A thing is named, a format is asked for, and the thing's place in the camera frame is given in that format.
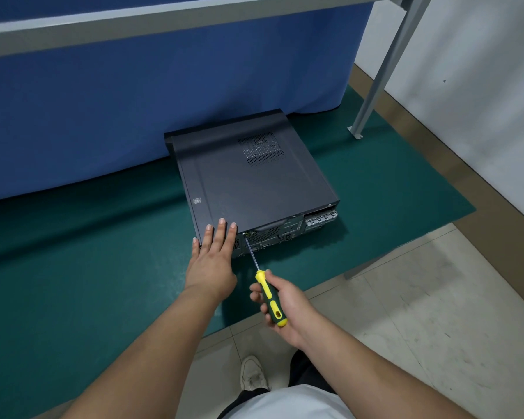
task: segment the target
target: forearm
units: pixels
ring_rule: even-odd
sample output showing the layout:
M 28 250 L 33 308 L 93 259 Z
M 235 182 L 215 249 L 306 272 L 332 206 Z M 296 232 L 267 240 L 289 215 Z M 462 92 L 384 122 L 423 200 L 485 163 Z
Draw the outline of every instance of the forearm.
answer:
M 67 411 L 65 418 L 174 417 L 196 348 L 217 307 L 184 290 Z
M 317 312 L 302 335 L 302 350 L 357 419 L 472 417 Z

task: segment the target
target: brown baseboard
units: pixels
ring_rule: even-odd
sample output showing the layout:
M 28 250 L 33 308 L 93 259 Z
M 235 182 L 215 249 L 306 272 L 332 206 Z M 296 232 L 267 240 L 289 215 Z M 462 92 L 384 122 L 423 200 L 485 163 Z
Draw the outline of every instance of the brown baseboard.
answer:
M 349 84 L 359 95 L 372 82 L 354 65 Z M 524 215 L 386 91 L 375 110 L 475 206 L 455 225 L 524 299 Z

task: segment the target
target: screwdriver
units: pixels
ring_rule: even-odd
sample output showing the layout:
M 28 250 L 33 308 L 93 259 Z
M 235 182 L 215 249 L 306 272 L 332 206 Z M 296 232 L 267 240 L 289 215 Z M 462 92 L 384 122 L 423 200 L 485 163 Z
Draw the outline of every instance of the screwdriver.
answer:
M 256 280 L 260 283 L 262 290 L 264 291 L 264 297 L 268 304 L 268 313 L 270 313 L 270 316 L 272 317 L 272 322 L 282 328 L 287 324 L 287 317 L 282 311 L 282 305 L 279 303 L 278 290 L 270 282 L 266 281 L 266 272 L 260 270 L 256 257 L 254 257 L 254 253 L 250 247 L 248 238 L 244 233 L 242 235 L 245 238 L 246 246 L 249 248 L 252 260 L 254 260 L 254 265 L 256 266 Z

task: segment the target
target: person's left arm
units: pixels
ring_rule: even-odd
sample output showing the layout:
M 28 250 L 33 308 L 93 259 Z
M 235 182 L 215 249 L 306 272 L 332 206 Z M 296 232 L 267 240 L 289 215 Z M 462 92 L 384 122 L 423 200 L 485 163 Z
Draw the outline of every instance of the person's left arm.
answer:
M 200 249 L 195 238 L 183 292 L 72 404 L 63 419 L 172 418 L 188 370 L 219 303 L 237 283 L 231 253 L 237 226 L 225 239 L 208 225 Z

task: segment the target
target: hand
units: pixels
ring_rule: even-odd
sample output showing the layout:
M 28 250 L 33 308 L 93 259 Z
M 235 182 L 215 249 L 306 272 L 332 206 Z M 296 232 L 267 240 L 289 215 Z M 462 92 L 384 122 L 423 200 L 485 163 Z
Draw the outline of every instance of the hand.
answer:
M 225 300 L 237 285 L 237 277 L 231 270 L 231 254 L 237 236 L 237 225 L 234 222 L 231 224 L 227 238 L 225 225 L 225 219 L 219 219 L 215 238 L 213 226 L 208 225 L 201 249 L 198 239 L 192 239 L 192 257 L 184 283 L 185 290 L 196 288 L 205 291 L 213 296 L 218 304 Z
M 313 323 L 315 315 L 319 315 L 318 311 L 312 306 L 300 288 L 283 278 L 275 276 L 270 269 L 266 271 L 266 281 L 270 282 L 279 291 L 279 302 L 287 316 L 287 325 L 280 328 L 272 322 L 272 317 L 268 313 L 268 305 L 264 302 L 262 286 L 258 282 L 250 286 L 252 291 L 250 299 L 261 304 L 260 311 L 265 314 L 268 326 L 292 346 L 305 351 L 306 342 L 303 334 Z

